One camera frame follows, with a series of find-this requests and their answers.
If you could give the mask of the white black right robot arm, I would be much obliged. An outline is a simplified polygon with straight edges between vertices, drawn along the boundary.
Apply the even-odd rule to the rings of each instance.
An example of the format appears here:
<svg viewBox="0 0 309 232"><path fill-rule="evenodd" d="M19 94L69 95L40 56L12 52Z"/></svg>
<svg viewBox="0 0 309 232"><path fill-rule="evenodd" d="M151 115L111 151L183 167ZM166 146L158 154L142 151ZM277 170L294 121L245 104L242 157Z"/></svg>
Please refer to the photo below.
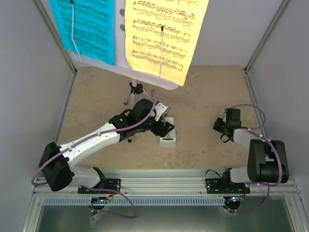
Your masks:
<svg viewBox="0 0 309 232"><path fill-rule="evenodd" d="M274 187L288 182L289 169L285 144L281 140L270 140L243 127L240 109L224 110L225 117L216 119L213 129L221 134L223 143L234 142L248 149L245 167L228 168L222 175L222 189L227 193L248 192L249 183Z"/></svg>

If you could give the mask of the white metronome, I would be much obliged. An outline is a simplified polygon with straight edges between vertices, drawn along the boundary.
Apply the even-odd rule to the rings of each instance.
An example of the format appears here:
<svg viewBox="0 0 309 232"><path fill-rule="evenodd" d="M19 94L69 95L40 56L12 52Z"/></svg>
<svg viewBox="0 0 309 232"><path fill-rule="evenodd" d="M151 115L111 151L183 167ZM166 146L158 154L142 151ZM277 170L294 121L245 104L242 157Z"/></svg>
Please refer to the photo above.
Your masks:
<svg viewBox="0 0 309 232"><path fill-rule="evenodd" d="M170 122L174 124L174 118L166 117L164 118L164 122ZM175 148L176 147L176 130L175 128L165 137L160 137L159 147L161 148Z"/></svg>

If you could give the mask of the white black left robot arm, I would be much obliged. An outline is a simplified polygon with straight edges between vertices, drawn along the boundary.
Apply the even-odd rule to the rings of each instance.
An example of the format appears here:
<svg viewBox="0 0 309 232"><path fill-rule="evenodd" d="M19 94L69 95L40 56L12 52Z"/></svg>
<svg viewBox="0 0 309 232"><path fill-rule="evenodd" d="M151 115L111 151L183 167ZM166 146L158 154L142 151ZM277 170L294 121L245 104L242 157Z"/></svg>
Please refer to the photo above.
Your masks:
<svg viewBox="0 0 309 232"><path fill-rule="evenodd" d="M162 102L141 99L133 108L115 115L82 138L62 145L55 142L47 144L39 162L39 171L51 191L60 191L68 186L87 186L100 193L106 187L102 171L97 167L79 168L77 164L93 153L137 133L150 131L164 138L175 128L164 119L169 110L170 107Z"/></svg>

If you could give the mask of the clear metronome cover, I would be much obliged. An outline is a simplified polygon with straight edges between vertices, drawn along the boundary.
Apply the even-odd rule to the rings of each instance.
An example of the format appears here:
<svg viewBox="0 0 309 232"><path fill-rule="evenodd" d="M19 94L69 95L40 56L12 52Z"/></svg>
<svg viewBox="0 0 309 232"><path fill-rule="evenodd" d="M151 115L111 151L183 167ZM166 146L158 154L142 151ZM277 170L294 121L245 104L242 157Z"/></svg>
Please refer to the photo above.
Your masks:
<svg viewBox="0 0 309 232"><path fill-rule="evenodd" d="M217 118L222 118L225 109L219 106L210 106L210 122L215 122Z"/></svg>

